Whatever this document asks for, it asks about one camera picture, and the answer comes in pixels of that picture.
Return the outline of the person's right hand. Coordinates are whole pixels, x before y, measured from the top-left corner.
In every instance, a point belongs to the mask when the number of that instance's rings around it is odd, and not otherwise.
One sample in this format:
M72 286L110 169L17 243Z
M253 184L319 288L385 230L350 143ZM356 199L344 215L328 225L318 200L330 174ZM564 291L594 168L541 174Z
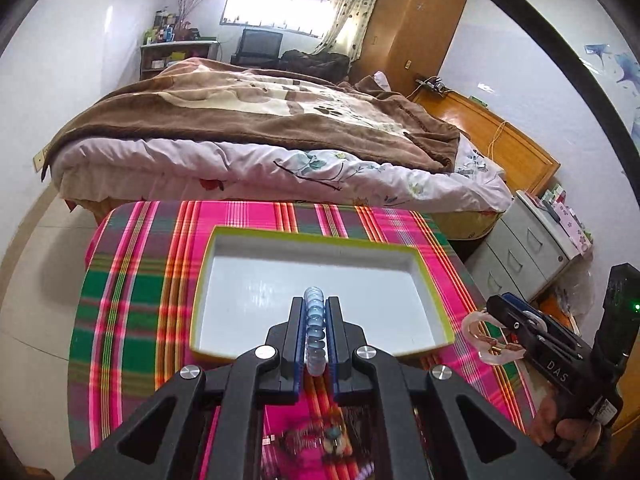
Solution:
M586 463L606 466L610 458L610 432L600 422L561 418L553 392L540 402L527 434L538 446L550 444L558 437L566 447L566 462L574 468Z

